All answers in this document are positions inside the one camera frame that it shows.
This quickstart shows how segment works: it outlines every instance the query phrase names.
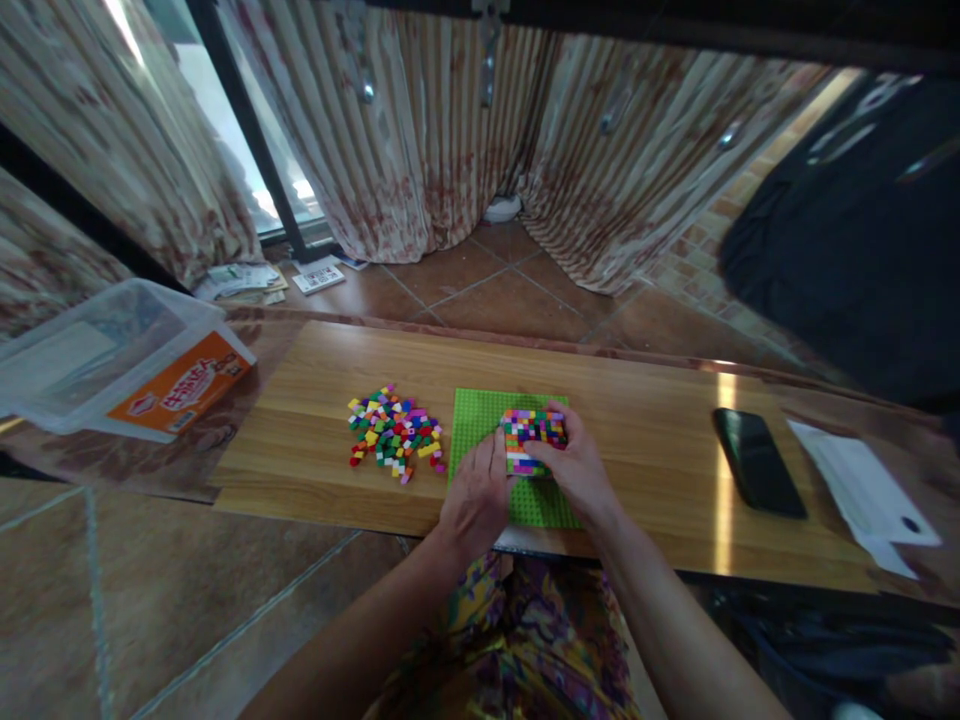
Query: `curtain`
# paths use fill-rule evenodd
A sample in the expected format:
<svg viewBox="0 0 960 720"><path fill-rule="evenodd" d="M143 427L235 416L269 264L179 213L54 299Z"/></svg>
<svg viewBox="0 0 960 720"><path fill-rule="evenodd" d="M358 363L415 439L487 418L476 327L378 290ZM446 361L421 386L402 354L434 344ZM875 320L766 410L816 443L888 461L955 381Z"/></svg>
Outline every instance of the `curtain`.
<svg viewBox="0 0 960 720"><path fill-rule="evenodd" d="M188 287L261 260L211 128L141 0L0 6L0 121Z"/></svg>
<svg viewBox="0 0 960 720"><path fill-rule="evenodd" d="M580 286L615 295L831 76L805 63L566 36L534 149L512 179L523 224ZM601 120L621 80L634 94L604 135ZM739 137L721 152L735 121Z"/></svg>
<svg viewBox="0 0 960 720"><path fill-rule="evenodd" d="M0 342L128 277L113 255L0 170Z"/></svg>
<svg viewBox="0 0 960 720"><path fill-rule="evenodd" d="M370 8L375 94L357 96L342 3L227 0L221 17L250 63L354 257L416 262L464 240L516 161L545 33L505 27L493 106L480 107L477 23Z"/></svg>
<svg viewBox="0 0 960 720"><path fill-rule="evenodd" d="M831 72L508 25L484 110L477 21L371 8L376 97L364 105L346 7L226 0L223 14L347 252L415 262L465 238L498 191L518 192L534 239L579 285L609 294L677 239ZM603 135L623 83L632 101ZM737 141L721 152L734 121Z"/></svg>

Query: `window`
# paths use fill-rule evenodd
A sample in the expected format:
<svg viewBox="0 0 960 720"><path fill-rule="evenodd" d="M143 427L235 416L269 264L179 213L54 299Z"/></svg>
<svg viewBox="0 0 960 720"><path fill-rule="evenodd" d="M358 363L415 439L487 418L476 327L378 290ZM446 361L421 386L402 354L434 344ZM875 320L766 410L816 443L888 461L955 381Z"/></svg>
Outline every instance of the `window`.
<svg viewBox="0 0 960 720"><path fill-rule="evenodd" d="M257 168L210 54L201 42L186 0L145 0L145 4L210 123L217 146L234 175L257 232L261 238L282 235L283 226L273 196ZM257 85L249 64L241 53L234 53L234 58L297 223L313 224L321 220L323 211L313 188L294 158L280 123Z"/></svg>

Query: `hand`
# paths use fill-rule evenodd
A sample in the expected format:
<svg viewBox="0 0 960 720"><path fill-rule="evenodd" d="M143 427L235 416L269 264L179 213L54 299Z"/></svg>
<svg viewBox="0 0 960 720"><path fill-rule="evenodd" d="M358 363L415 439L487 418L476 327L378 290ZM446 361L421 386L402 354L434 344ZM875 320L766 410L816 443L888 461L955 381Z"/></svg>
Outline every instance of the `hand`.
<svg viewBox="0 0 960 720"><path fill-rule="evenodd" d="M440 509L437 530L452 539L464 567L492 548L507 527L513 484L503 428L497 428L460 461Z"/></svg>
<svg viewBox="0 0 960 720"><path fill-rule="evenodd" d="M607 478L597 443L580 416L566 405L551 400L547 409L563 413L567 447L558 450L547 443L528 440L523 444L524 451L553 471L580 522L588 529L600 527L622 508Z"/></svg>

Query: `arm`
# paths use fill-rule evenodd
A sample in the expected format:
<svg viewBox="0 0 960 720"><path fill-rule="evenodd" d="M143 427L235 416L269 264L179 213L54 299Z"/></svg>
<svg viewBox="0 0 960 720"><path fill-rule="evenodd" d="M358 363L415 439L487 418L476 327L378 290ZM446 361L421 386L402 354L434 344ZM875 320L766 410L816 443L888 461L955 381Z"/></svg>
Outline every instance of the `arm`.
<svg viewBox="0 0 960 720"><path fill-rule="evenodd" d="M507 525L503 432L473 448L410 555L323 628L274 675L243 718L361 717L469 564Z"/></svg>
<svg viewBox="0 0 960 720"><path fill-rule="evenodd" d="M650 536L627 517L596 442L560 403L569 444L527 442L553 470L590 533L667 714L676 718L789 718L770 689L703 611Z"/></svg>

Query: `person's left hand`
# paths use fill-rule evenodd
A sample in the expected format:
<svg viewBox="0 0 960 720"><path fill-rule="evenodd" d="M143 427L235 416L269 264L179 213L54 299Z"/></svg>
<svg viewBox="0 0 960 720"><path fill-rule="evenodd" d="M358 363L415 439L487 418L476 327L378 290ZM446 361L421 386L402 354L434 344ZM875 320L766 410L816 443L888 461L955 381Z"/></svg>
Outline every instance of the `person's left hand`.
<svg viewBox="0 0 960 720"><path fill-rule="evenodd" d="M464 567L493 547L509 519L510 490L503 428L468 452L440 509L437 529L448 533Z"/></svg>

